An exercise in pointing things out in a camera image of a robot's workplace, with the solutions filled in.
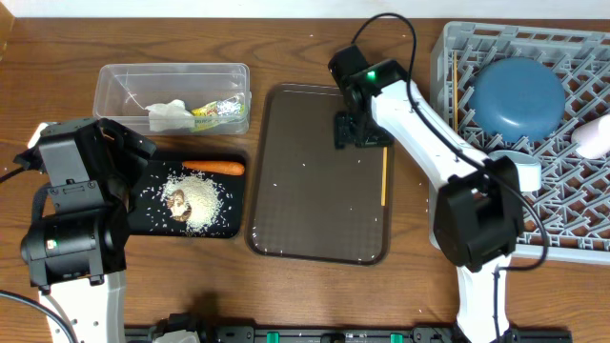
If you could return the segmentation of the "dark blue plate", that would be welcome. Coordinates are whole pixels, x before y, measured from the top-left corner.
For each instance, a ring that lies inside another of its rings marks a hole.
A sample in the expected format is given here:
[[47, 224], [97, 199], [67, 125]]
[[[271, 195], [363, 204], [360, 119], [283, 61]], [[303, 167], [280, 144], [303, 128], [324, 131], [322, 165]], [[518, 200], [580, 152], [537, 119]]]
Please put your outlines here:
[[522, 137], [540, 141], [561, 123], [565, 93], [551, 69], [524, 57], [498, 60], [476, 77], [468, 100], [473, 120], [507, 143]]

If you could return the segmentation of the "white paper wrapper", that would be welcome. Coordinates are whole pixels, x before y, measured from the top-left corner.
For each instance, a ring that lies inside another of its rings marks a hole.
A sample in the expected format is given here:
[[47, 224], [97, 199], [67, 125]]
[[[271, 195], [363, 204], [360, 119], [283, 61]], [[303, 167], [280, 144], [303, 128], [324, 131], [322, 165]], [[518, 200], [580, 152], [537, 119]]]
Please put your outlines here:
[[193, 132], [205, 131], [219, 125], [240, 121], [245, 113], [245, 97], [238, 93], [224, 100], [210, 102], [191, 110], [194, 117]]

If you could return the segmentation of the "light blue bowl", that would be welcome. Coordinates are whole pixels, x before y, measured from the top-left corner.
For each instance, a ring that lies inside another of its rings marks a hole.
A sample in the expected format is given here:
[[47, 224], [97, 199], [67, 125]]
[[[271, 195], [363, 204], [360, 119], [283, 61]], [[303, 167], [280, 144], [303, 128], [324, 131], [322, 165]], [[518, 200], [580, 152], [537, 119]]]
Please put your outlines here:
[[540, 162], [520, 151], [491, 151], [488, 156], [492, 160], [508, 157], [517, 167], [519, 189], [521, 192], [536, 192], [542, 187]]

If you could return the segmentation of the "brown food scrap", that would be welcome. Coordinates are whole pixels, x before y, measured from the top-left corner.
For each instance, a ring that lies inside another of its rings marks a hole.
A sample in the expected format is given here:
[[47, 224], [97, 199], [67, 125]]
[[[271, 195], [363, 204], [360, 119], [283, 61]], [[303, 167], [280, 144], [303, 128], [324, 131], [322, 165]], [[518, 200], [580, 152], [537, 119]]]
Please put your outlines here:
[[169, 195], [166, 206], [170, 210], [171, 219], [175, 221], [186, 222], [191, 216], [192, 208], [182, 190], [176, 190]]

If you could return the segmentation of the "white arm base mount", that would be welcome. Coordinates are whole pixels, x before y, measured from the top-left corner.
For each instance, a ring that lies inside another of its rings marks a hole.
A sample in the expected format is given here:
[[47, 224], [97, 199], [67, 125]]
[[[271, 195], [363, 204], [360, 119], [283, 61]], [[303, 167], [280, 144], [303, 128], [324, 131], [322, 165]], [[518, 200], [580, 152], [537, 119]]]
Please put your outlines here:
[[152, 343], [204, 343], [202, 323], [187, 313], [173, 313], [162, 319], [150, 333]]

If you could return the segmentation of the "pile of rice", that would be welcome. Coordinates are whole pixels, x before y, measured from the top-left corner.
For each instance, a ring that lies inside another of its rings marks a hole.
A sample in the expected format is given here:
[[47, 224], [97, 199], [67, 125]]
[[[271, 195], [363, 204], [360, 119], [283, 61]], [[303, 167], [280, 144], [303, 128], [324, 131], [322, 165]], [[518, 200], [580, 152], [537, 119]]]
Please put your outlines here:
[[[186, 222], [171, 219], [166, 200], [182, 190], [192, 208]], [[230, 237], [238, 229], [233, 218], [234, 194], [225, 185], [202, 171], [169, 170], [151, 175], [137, 191], [132, 213], [132, 229], [152, 235], [190, 237]]]

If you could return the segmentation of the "orange carrot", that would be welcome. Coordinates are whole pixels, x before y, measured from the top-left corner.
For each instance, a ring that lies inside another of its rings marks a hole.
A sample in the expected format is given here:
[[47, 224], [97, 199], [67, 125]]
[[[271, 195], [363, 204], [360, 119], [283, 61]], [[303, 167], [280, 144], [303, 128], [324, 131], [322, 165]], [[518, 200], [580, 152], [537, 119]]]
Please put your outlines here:
[[233, 161], [184, 161], [182, 166], [200, 172], [240, 176], [245, 173], [243, 164]]

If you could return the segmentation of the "pink cup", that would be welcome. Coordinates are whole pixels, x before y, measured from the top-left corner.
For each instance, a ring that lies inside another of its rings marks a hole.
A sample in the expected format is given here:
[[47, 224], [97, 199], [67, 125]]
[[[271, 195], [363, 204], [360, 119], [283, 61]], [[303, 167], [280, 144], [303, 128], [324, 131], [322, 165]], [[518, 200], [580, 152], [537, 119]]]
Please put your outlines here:
[[609, 121], [609, 115], [605, 114], [574, 130], [571, 141], [577, 144], [576, 153], [579, 156], [598, 159], [609, 152]]

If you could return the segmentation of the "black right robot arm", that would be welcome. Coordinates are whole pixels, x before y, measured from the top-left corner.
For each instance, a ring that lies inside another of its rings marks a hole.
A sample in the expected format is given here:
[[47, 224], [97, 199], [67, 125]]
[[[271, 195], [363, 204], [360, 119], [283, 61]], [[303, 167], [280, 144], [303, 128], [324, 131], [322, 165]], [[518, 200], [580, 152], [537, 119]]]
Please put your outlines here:
[[351, 45], [332, 57], [328, 69], [348, 107], [335, 117], [335, 146], [398, 143], [433, 187], [431, 235], [457, 268], [462, 338], [509, 339], [505, 276], [524, 231], [521, 205], [512, 194], [519, 186], [515, 164], [507, 157], [492, 160], [460, 138], [397, 61], [371, 65]]

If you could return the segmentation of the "white paper napkin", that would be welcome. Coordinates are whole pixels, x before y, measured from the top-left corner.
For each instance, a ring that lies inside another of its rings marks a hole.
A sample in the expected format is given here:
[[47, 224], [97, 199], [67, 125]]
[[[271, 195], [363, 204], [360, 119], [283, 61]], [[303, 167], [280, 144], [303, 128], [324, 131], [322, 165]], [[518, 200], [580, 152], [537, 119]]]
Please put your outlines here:
[[149, 128], [154, 132], [190, 130], [195, 126], [194, 116], [180, 99], [170, 103], [151, 104], [145, 110], [149, 113]]

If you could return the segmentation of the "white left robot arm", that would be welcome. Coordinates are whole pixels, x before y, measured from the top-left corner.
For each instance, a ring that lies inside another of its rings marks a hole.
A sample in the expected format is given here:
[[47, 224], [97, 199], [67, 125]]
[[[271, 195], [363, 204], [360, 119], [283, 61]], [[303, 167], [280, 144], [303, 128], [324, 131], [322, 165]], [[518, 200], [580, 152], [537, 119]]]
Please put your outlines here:
[[55, 342], [123, 342], [132, 189], [156, 150], [111, 119], [43, 123], [15, 163], [48, 175], [21, 243]]

